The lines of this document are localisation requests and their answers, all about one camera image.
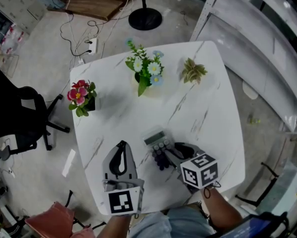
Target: screen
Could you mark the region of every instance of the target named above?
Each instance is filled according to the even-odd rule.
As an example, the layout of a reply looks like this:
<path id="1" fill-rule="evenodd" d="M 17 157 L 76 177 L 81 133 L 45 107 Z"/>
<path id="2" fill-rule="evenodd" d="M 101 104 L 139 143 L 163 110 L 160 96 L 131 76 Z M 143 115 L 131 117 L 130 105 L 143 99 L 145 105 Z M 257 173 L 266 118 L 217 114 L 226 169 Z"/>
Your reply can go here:
<path id="1" fill-rule="evenodd" d="M 271 221 L 251 218 L 247 222 L 220 236 L 221 238 L 252 238 L 264 230 Z"/>
<path id="2" fill-rule="evenodd" d="M 164 137 L 164 136 L 165 136 L 164 132 L 161 131 L 161 132 L 159 132 L 159 133 L 153 135 L 152 137 L 149 137 L 148 139 L 145 139 L 144 142 L 145 142 L 146 145 L 150 145 L 150 144 L 152 144 L 153 142 L 159 140 L 160 138 L 162 138 L 162 137 Z"/>

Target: white cube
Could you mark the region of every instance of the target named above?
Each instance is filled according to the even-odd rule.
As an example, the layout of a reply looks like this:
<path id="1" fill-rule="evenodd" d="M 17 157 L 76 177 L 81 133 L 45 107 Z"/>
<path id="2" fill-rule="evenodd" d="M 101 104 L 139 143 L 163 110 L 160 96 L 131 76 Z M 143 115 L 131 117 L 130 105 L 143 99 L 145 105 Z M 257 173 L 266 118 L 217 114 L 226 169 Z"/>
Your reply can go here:
<path id="1" fill-rule="evenodd" d="M 143 189 L 139 186 L 104 192 L 104 204 L 109 215 L 140 213 L 143 192 Z"/>
<path id="2" fill-rule="evenodd" d="M 207 153 L 180 164 L 185 183 L 204 188 L 218 180 L 217 160 Z"/>

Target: pink flower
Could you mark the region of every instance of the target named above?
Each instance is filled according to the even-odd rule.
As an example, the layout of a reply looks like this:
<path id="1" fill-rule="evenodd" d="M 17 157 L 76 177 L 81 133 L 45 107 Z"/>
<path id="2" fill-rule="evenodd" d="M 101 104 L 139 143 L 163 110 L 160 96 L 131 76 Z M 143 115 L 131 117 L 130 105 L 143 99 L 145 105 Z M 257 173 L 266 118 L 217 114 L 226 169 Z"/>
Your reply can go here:
<path id="1" fill-rule="evenodd" d="M 88 92 L 84 87 L 79 87 L 78 90 L 75 88 L 71 89 L 68 92 L 67 97 L 70 98 L 72 101 L 76 100 L 77 105 L 80 106 L 84 103 L 84 96 L 86 96 L 87 94 Z"/>
<path id="2" fill-rule="evenodd" d="M 79 88 L 79 87 L 88 87 L 89 84 L 85 82 L 85 80 L 81 79 L 77 83 L 73 83 L 73 88 Z"/>

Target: wooden pallet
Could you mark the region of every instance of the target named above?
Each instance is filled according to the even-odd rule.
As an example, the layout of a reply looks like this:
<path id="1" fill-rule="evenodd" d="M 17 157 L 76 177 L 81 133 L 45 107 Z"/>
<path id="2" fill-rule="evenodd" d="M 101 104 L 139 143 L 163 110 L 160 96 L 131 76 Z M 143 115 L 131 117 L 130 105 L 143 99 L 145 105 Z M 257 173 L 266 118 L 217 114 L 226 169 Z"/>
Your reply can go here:
<path id="1" fill-rule="evenodd" d="M 68 9 L 48 8 L 51 11 L 73 13 L 102 20 L 110 20 L 127 0 L 70 0 Z"/>

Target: gray floor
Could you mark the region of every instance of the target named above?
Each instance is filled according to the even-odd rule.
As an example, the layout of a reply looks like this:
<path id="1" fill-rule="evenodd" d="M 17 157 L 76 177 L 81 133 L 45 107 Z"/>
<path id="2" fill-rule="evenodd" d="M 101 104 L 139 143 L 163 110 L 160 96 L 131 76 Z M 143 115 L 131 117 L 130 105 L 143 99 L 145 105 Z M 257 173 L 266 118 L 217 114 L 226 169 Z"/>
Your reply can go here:
<path id="1" fill-rule="evenodd" d="M 128 47 L 124 42 L 128 37 L 132 37 L 135 43 L 143 44 L 144 47 L 189 41 L 203 5 L 199 0 L 147 0 L 147 4 L 163 14 L 162 25 L 154 30 L 141 32 L 132 29 L 127 18 L 119 20 L 105 44 L 103 57 L 127 51 Z M 141 1 L 135 0 L 133 10 L 139 7 Z M 181 11 L 186 12 L 187 24 Z M 74 17 L 72 27 L 76 41 L 85 31 L 90 19 L 78 15 Z M 63 13 L 48 12 L 44 16 L 22 46 L 18 66 L 11 79 L 17 87 L 34 87 L 46 101 L 55 98 L 69 79 L 72 56 L 69 43 L 60 38 L 59 32 L 60 26 L 66 21 L 67 16 Z M 101 43 L 107 39 L 114 24 L 115 21 L 110 21 L 103 26 L 98 36 L 98 53 L 95 56 L 82 56 L 85 62 L 100 58 Z M 72 38 L 68 24 L 63 27 L 63 32 L 65 37 Z M 87 48 L 87 44 L 82 44 L 78 51 L 81 53 Z M 250 100 L 242 91 L 241 79 L 229 70 L 228 74 L 240 115 L 246 161 L 245 182 L 239 188 L 226 193 L 227 197 L 231 197 L 236 192 L 244 192 L 260 170 L 260 162 L 270 155 L 279 136 L 280 118 L 262 98 Z M 64 95 L 68 89 L 69 86 L 66 86 Z M 72 114 L 67 109 L 67 104 L 65 100 L 57 104 L 53 120 L 68 125 L 72 130 L 70 134 L 65 134 L 49 129 L 55 147 L 52 151 L 47 152 L 43 140 L 40 139 L 37 149 L 0 162 L 2 176 L 9 187 L 7 199 L 16 214 L 35 215 L 47 210 L 55 201 L 65 203 L 71 189 L 74 192 L 73 207 L 76 208 L 77 217 L 84 224 L 97 225 L 102 220 L 108 220 L 108 217 L 102 216 L 97 210 L 79 154 L 76 154 L 67 177 L 62 176 L 70 150 L 74 149 L 78 153 Z M 259 118 L 261 123 L 248 124 L 250 114 Z M 6 143 L 13 147 L 13 140 Z M 8 170 L 8 167 L 12 167 L 15 178 L 2 170 Z"/>

